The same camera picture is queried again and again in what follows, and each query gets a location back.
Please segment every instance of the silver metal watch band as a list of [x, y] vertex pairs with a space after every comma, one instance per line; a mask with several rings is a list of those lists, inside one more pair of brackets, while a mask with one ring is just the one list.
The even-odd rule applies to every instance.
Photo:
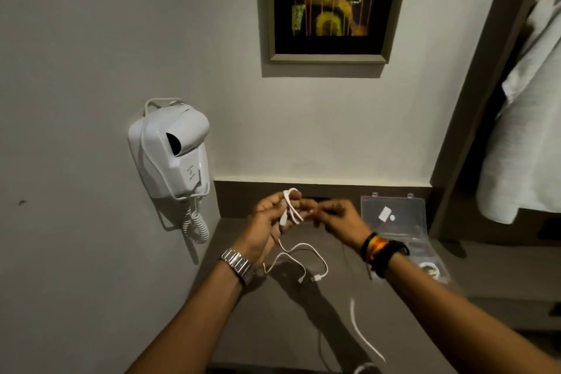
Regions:
[[249, 260], [242, 257], [241, 254], [229, 248], [222, 253], [220, 259], [230, 265], [244, 286], [247, 286], [251, 282], [255, 271], [251, 263], [249, 263]]

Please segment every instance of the black bracelet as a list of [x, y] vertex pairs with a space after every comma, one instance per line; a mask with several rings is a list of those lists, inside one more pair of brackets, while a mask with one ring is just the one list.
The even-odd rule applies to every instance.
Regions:
[[388, 267], [389, 259], [396, 253], [400, 253], [403, 256], [409, 256], [409, 249], [401, 241], [391, 240], [388, 244], [380, 250], [374, 260], [370, 262], [372, 271], [376, 272], [376, 275], [380, 278], [385, 278], [384, 271]]
[[366, 251], [368, 250], [368, 244], [372, 241], [372, 238], [374, 238], [377, 235], [378, 234], [376, 234], [375, 232], [371, 233], [368, 236], [368, 238], [364, 240], [364, 243], [362, 243], [362, 247], [360, 248], [360, 257], [362, 257], [362, 260], [364, 260], [365, 262], [366, 262]]

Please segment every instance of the person's right arm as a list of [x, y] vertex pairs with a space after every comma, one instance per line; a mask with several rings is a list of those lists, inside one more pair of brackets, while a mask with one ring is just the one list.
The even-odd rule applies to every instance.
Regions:
[[[348, 200], [321, 202], [316, 225], [360, 254], [371, 234]], [[459, 297], [401, 254], [385, 277], [446, 359], [460, 374], [560, 374], [561, 366], [521, 335]]]

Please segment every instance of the person's right hand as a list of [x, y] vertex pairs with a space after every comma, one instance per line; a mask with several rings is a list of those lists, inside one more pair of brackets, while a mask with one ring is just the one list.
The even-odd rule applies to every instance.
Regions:
[[322, 201], [312, 213], [315, 226], [325, 225], [327, 232], [360, 254], [362, 244], [372, 233], [349, 200]]

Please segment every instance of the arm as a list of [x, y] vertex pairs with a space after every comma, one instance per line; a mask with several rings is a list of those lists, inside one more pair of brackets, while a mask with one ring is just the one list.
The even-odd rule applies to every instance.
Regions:
[[[315, 202], [301, 200], [301, 197], [299, 192], [291, 193], [291, 204], [306, 217], [310, 212], [302, 210], [315, 207]], [[248, 217], [242, 236], [232, 246], [233, 250], [241, 253], [253, 265], [259, 264], [274, 247], [272, 236], [278, 237], [281, 234], [278, 219], [287, 207], [282, 198], [282, 193], [277, 193], [262, 200]], [[204, 372], [242, 288], [242, 283], [232, 268], [227, 263], [218, 261], [200, 288], [130, 366], [127, 373]]]
[[[326, 201], [314, 212], [357, 253], [370, 229], [347, 200]], [[395, 254], [385, 276], [446, 359], [461, 374], [560, 374], [561, 367], [480, 308], [449, 291], [417, 265]]]

